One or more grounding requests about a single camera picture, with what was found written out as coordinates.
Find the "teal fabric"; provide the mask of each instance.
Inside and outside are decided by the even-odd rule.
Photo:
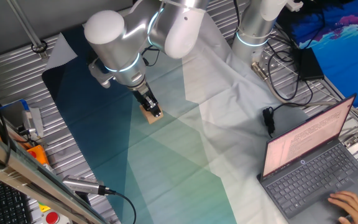
[[[139,223],[236,223],[199,132],[177,119],[198,106],[185,99],[181,60],[169,73],[148,76],[160,104],[176,108],[149,125],[126,87],[111,82],[104,89],[91,76],[83,28],[63,35],[78,57],[47,70],[43,80],[95,176],[132,200]],[[128,203],[108,200],[122,223],[133,222]]]

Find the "laptop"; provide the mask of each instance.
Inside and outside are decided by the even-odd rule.
[[[358,161],[338,140],[352,95],[267,142],[258,179],[289,223],[338,223],[347,213],[329,194],[358,195]]]

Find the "blue poster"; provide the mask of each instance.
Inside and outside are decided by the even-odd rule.
[[[317,4],[307,1],[300,12],[284,12],[278,23],[303,48],[325,22],[310,47],[324,74],[339,91],[345,96],[357,93],[355,106],[358,106],[358,0]]]

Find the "finger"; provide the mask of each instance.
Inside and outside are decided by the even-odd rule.
[[[349,220],[345,217],[339,217],[338,220],[341,224],[351,224]]]
[[[353,192],[348,192],[346,190],[343,190],[341,192],[337,192],[337,194],[344,194],[344,195],[348,195],[350,197],[352,197],[357,203],[358,203],[358,196],[357,194],[353,193]]]
[[[331,198],[341,199],[342,201],[348,203],[354,210],[358,211],[358,203],[351,197],[345,194],[330,194]]]
[[[331,202],[334,205],[337,205],[337,206],[343,208],[347,213],[349,213],[353,217],[355,217],[358,214],[358,212],[355,211],[350,205],[348,205],[347,203],[342,202],[338,199],[328,198],[328,202]]]

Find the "red button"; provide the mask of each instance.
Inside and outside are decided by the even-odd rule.
[[[55,224],[57,221],[59,221],[59,215],[56,212],[50,212],[47,215],[46,220],[48,224]]]
[[[36,153],[35,153],[35,152],[30,151],[29,153],[30,153],[30,155],[31,155],[32,157],[37,158],[37,155],[36,155]]]

